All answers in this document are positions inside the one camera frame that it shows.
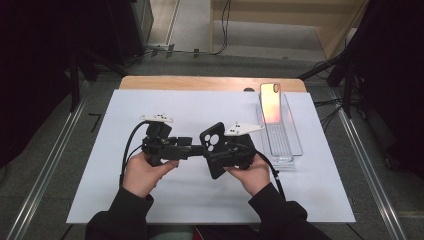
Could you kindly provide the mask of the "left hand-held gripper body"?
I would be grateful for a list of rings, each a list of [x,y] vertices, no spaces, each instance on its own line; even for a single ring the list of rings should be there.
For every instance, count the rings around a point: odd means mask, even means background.
[[[142,140],[142,151],[148,156],[148,163],[160,166],[162,160],[186,160],[187,148],[179,146],[180,139],[169,137],[172,128],[171,117],[164,114],[142,115],[141,120],[148,125],[146,137]]]

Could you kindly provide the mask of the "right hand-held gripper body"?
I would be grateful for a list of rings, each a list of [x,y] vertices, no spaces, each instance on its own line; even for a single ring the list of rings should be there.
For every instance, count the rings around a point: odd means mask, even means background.
[[[224,132],[226,137],[226,155],[224,167],[237,166],[240,169],[248,169],[253,163],[256,148],[251,140],[250,133],[263,130],[264,127],[250,123],[235,123]]]

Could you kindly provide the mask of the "black phone case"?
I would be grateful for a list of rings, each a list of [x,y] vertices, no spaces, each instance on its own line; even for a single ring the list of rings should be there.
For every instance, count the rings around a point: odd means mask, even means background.
[[[222,122],[218,122],[212,127],[204,130],[199,138],[201,145],[205,148],[203,156],[207,161],[211,177],[216,180],[225,173],[224,164],[213,164],[208,160],[212,153],[229,152],[226,148],[225,127]]]

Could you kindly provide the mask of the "clear plastic tray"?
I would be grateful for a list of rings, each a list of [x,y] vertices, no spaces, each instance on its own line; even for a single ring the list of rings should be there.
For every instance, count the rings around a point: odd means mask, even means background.
[[[291,108],[284,93],[280,93],[280,110],[281,120],[278,123],[265,123],[259,94],[257,117],[258,123],[264,127],[260,131],[262,153],[273,166],[285,167],[294,165],[296,160],[303,155],[303,149]]]

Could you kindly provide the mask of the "blue and orange phone case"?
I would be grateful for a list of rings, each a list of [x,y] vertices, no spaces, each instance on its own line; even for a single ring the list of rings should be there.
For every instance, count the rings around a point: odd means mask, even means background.
[[[265,83],[260,86],[260,103],[265,123],[278,123],[281,120],[278,83]]]

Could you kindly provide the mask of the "person's right hand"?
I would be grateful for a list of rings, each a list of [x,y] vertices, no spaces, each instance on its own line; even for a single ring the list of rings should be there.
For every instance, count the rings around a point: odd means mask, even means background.
[[[270,183],[268,164],[256,154],[247,170],[236,167],[225,167],[225,170],[239,180],[250,196],[256,195]]]

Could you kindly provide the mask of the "person's left hand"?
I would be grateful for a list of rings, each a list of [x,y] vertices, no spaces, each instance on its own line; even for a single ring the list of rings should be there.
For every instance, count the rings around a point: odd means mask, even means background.
[[[128,161],[122,187],[140,198],[146,198],[159,180],[178,166],[178,160],[169,160],[153,167],[148,163],[146,154],[140,152]]]

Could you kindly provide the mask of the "white board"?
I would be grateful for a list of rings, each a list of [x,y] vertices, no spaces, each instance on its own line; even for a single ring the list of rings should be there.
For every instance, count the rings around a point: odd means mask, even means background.
[[[349,223],[355,217],[309,94],[288,93],[303,149],[295,164],[279,173],[285,196],[300,203],[311,222]],[[145,136],[142,115],[165,114],[172,133],[197,140],[217,122],[257,122],[255,92],[117,90],[87,162],[67,221],[85,224],[110,207],[119,187],[125,151]],[[202,157],[191,157],[164,176],[153,190],[150,224],[250,224],[259,218],[237,179],[211,178]]]

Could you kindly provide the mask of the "wooden table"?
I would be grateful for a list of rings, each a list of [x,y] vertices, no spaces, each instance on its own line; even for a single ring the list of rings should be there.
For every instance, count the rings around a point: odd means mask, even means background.
[[[126,76],[119,88],[125,90],[259,91],[265,83],[279,83],[283,92],[305,92],[300,79],[206,76]]]

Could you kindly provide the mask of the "black metal stand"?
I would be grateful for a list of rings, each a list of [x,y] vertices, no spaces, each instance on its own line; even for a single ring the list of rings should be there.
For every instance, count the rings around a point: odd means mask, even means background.
[[[71,108],[70,111],[74,112],[77,106],[81,102],[80,94],[80,84],[79,84],[79,73],[82,73],[83,76],[88,81],[95,82],[99,76],[99,70],[96,68],[95,64],[99,63],[107,69],[115,72],[121,77],[128,76],[129,73],[124,71],[122,68],[113,64],[111,61],[102,57],[98,53],[90,50],[88,48],[73,47],[70,50],[70,65],[69,65],[69,79],[71,84]]]
[[[348,118],[351,118],[351,97],[353,82],[355,77],[355,64],[350,59],[348,50],[343,50],[336,57],[316,64],[311,70],[298,76],[302,81],[317,75],[324,70],[331,68],[331,72],[326,80],[329,87],[337,87],[342,80],[345,80],[342,97],[342,109]]]

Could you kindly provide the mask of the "black cabinet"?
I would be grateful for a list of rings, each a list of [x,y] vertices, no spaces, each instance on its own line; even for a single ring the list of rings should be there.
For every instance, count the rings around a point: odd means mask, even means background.
[[[145,53],[154,16],[150,0],[107,0],[115,39],[118,62],[140,57]]]

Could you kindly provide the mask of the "wooden shelf unit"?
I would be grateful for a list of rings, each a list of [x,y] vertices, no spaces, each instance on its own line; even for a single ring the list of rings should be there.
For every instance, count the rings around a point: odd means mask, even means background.
[[[208,0],[209,50],[223,42],[219,22],[229,23],[230,51],[275,57],[338,54],[369,0]]]

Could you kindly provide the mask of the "aluminium floor rail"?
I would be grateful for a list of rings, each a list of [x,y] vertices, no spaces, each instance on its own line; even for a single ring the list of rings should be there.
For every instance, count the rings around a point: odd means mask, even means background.
[[[64,149],[69,141],[73,130],[85,107],[85,100],[81,100],[75,110],[68,114],[68,117],[56,138],[56,141],[39,173],[31,191],[25,198],[18,216],[9,231],[6,240],[23,240],[23,237],[32,221],[33,216],[43,198],[52,175],[61,159]]]
[[[382,183],[374,169],[372,161],[365,149],[363,142],[357,132],[354,122],[348,118],[343,110],[338,111],[339,118],[345,129],[345,132],[351,142],[355,155],[358,159],[362,173],[370,188],[371,194],[375,200],[377,209],[382,217],[391,240],[408,240],[397,213],[384,190]]]

